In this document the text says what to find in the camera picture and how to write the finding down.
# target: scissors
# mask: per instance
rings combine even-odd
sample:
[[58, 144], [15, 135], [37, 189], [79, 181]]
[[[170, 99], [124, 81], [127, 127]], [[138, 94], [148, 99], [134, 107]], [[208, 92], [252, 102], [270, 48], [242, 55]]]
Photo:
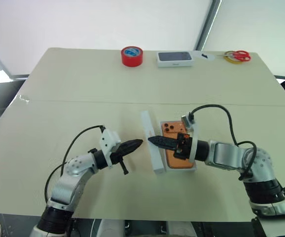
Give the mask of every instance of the scissors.
[[234, 59], [237, 59], [240, 62], [247, 62], [251, 60], [250, 54], [244, 50], [228, 51], [228, 52], [225, 52], [223, 56], [232, 57]]

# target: phone case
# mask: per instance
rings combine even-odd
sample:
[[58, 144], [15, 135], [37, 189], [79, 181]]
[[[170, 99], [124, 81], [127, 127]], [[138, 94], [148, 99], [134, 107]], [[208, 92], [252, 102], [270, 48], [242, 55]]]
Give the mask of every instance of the phone case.
[[[186, 133], [184, 124], [181, 121], [163, 122], [161, 124], [162, 134], [164, 137], [177, 138], [178, 133]], [[168, 166], [174, 169], [188, 169], [194, 166], [187, 159], [182, 160], [173, 156], [174, 151], [166, 150], [166, 159]]]

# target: white wall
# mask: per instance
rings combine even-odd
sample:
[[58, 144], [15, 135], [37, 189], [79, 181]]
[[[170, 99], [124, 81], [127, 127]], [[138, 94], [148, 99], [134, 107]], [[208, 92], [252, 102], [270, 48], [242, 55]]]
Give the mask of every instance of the white wall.
[[49, 47], [193, 49], [210, 0], [0, 0], [0, 60], [29, 74]]
[[285, 76], [285, 0], [223, 0], [205, 50], [239, 49]]

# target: white block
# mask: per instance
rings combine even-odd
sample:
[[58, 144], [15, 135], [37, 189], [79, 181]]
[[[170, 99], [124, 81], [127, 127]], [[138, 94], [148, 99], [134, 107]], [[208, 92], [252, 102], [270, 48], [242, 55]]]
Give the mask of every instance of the white block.
[[165, 169], [164, 169], [164, 165], [163, 165], [163, 162], [161, 159], [159, 148], [156, 145], [154, 145], [148, 141], [149, 137], [155, 136], [149, 112], [148, 111], [142, 111], [141, 112], [141, 119], [142, 119], [142, 125], [144, 128], [144, 133], [146, 136], [146, 142], [148, 143], [148, 148], [149, 148], [149, 152], [150, 152], [153, 171], [156, 174], [163, 173], [165, 171]]

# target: beige tabletop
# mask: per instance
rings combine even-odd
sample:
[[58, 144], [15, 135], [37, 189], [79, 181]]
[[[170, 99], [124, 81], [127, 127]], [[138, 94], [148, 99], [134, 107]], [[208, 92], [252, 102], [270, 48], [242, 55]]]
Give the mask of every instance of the beige tabletop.
[[[189, 68], [159, 69], [155, 52], [144, 52], [141, 66], [127, 68], [119, 51], [49, 49], [0, 118], [0, 212], [43, 212], [45, 181], [82, 129], [103, 123], [122, 141], [144, 139], [140, 111], [150, 112], [159, 133], [160, 121], [177, 120], [205, 103], [229, 109], [237, 140], [252, 140], [269, 152], [285, 185], [285, 92], [257, 54], [242, 65], [216, 57], [196, 59]], [[203, 110], [196, 119], [201, 140], [231, 142], [223, 111]], [[69, 157], [98, 148], [99, 135], [93, 131], [81, 136]], [[146, 142], [124, 161], [128, 175], [116, 165], [89, 180], [75, 216], [188, 221], [253, 217], [236, 171], [198, 162], [194, 173], [156, 175]]]

